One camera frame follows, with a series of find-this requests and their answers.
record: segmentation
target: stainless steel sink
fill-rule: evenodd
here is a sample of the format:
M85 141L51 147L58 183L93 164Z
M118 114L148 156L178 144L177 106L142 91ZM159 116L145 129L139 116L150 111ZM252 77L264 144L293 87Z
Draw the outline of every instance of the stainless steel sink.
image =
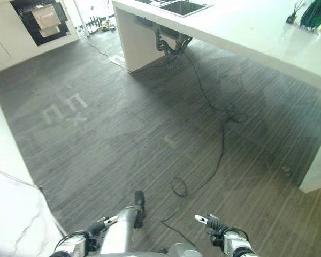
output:
M201 5L183 0L178 0L168 4L164 4L159 8L166 12L170 12L181 17L186 17L188 15L199 12L211 6L212 5Z

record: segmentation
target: built-in oven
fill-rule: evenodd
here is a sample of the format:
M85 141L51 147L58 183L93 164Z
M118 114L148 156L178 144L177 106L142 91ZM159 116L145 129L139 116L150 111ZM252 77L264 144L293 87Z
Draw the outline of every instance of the built-in oven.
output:
M38 46L69 35L67 16L60 2L14 0L11 4Z

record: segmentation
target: floor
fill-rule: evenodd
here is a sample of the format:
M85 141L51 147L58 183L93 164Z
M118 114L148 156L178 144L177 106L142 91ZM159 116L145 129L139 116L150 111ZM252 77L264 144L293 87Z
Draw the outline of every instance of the floor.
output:
M117 32L90 40L124 64ZM261 256L321 256L321 190L298 190L321 144L321 92L201 41L186 54L210 101L249 118L226 125L216 175L169 224L204 256L223 256L194 221L210 213L246 230ZM173 69L131 74L81 38L1 72L0 103L66 231L131 205L141 188L147 218L134 248L184 241L159 222L182 201L170 181L181 177L192 192L212 174L227 118L207 105L185 56Z

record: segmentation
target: black cable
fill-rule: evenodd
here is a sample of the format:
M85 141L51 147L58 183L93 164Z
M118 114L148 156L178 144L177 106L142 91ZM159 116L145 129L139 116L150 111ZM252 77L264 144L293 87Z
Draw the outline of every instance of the black cable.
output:
M193 190L191 193L188 193L187 184L185 183L185 181L184 181L183 179L181 179L181 178L179 178L179 177L175 177L175 178L173 178L173 179L171 180L171 183L170 183L170 184L171 184L171 190L172 190L172 192L173 192L176 196L178 196L178 197L180 197L180 198L183 198L183 199L185 200L186 197L195 194L197 191L199 191L201 188L203 188L206 184L208 184L208 183L212 180L212 178L216 175L216 173L218 172L219 167L220 167L220 164L221 164L221 161L222 161L222 159L223 159L223 157L224 157L224 154L225 154L225 135L226 135L226 133L225 133L225 131L226 131L225 126L226 126L226 124L227 124L228 122L235 122L235 123L238 123L238 124L244 123L244 122L248 119L248 115L247 115L246 113L241 113L241 112L238 112L238 113L236 113L236 114L231 115L231 110L235 109L235 106L234 106L233 104L231 104L231 103L230 103L231 108L228 108L227 106L225 106L224 109L219 109L219 108L217 108L216 106L214 106L214 105L210 102L210 100L209 100L209 98L207 97L206 93L204 92L204 89L203 89L203 86L202 86L200 77L198 76L198 73L197 73L197 70L196 70L196 68L195 68L194 63L193 63L192 60L190 60L190 58L184 53L184 51L182 51L182 54L188 59L188 61L189 61L190 64L192 65L193 70L194 70L194 72L195 72L195 75L196 75L196 77L197 77L198 84L199 84L199 86L200 86L201 93L202 93L202 95L204 96L205 100L207 101L207 104L209 105L209 107L211 107L212 109L217 110L217 111L223 111L223 112L227 113L227 115L228 115L228 118L223 122L223 124L222 124L222 126L221 126L221 153L220 153L218 162L217 162L217 164L216 164L216 167L215 167L213 173L209 176L209 178L208 178L205 182L203 182L198 188L196 188L195 190ZM178 191L176 191L176 189L175 189L174 186L173 186L173 183L174 183L175 181L177 181L177 180L180 181L180 182L182 183L183 187L184 187L184 193L183 193L183 194L181 194L181 193L179 193ZM179 206L168 218L165 218L165 219L163 219L163 220L160 220L160 222L161 222L164 226L166 226L167 228L169 228L169 229L177 232L177 233L178 233L179 235L181 235L186 241L188 241L192 246L195 247L194 243L191 242L180 230L175 229L174 227L172 227L172 226L170 226L170 225L168 225L168 224L165 223L166 221L169 221L173 216L175 216L175 215L180 211L180 209L181 209L182 206L183 206L184 200L181 202L180 206ZM241 229L237 229L237 228L233 228L233 229L243 232L243 233L245 234L247 240L249 241L248 235L247 235L247 233L246 233L245 231L243 231L243 230L241 230Z
M63 238L57 243L54 252L56 251L56 249L57 249L58 246L60 246L62 243L64 243L65 240L67 240L67 239L69 239L69 238L71 238L71 237L74 237L74 236L78 236L78 235L82 235L82 236L85 237L85 239L86 239L86 244L87 244L87 245L86 245L86 250L87 250L87 248L88 248L88 242L89 242L89 239L90 239L89 234L88 234L88 232L86 232L86 231L80 230L80 231L76 231L76 232L74 232L74 233L72 233L72 234L70 234L70 235L67 235L67 236L63 237Z

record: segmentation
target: white countertop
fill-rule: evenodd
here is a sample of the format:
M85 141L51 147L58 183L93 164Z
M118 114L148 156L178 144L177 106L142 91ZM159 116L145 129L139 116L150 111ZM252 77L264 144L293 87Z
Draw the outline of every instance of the white countertop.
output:
M321 89L321 39L317 34L285 23L293 12L290 0L205 2L214 6L185 18L134 0L113 0L113 5Z

